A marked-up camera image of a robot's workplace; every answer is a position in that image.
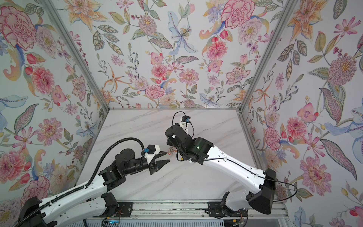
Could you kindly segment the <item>round steel key organizer disc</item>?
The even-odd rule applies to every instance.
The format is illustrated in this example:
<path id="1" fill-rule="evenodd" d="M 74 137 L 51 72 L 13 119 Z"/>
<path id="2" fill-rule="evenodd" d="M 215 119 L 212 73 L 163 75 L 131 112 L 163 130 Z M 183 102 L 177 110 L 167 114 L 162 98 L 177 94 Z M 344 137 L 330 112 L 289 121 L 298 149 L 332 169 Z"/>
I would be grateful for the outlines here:
<path id="1" fill-rule="evenodd" d="M 176 153 L 177 153 L 177 149 L 175 147 L 173 147 L 173 146 L 170 146 L 168 151 L 167 151 L 167 154 L 172 156 L 172 155 L 174 155 Z"/>

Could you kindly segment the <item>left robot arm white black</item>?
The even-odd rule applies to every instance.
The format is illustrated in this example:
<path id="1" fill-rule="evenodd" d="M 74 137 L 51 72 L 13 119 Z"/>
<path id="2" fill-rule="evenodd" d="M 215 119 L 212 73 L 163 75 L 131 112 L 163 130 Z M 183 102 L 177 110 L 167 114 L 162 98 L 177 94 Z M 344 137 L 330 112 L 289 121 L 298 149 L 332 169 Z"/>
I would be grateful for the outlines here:
<path id="1" fill-rule="evenodd" d="M 135 152 L 124 149 L 115 156 L 114 162 L 97 173 L 90 182 L 84 182 L 62 194 L 44 199 L 34 196 L 22 208 L 17 227 L 66 227 L 91 217 L 110 217 L 120 210 L 111 190 L 126 182 L 127 175 L 144 170 L 150 174 L 159 171 L 170 160 L 159 160 L 166 155 L 155 146 L 156 151 L 136 158 Z"/>

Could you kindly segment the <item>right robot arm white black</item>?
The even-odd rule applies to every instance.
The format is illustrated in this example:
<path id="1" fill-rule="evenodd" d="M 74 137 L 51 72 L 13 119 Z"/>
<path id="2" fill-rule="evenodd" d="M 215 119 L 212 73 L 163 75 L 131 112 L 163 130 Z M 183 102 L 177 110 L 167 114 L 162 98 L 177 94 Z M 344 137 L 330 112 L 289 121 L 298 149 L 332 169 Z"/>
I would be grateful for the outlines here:
<path id="1" fill-rule="evenodd" d="M 212 167 L 243 186 L 240 191 L 226 193 L 221 202 L 223 207 L 232 211 L 253 208 L 262 214 L 271 214 L 277 184 L 274 170 L 249 166 L 206 139 L 193 139 L 179 124 L 168 128 L 165 135 L 167 144 L 175 147 L 184 160 Z"/>

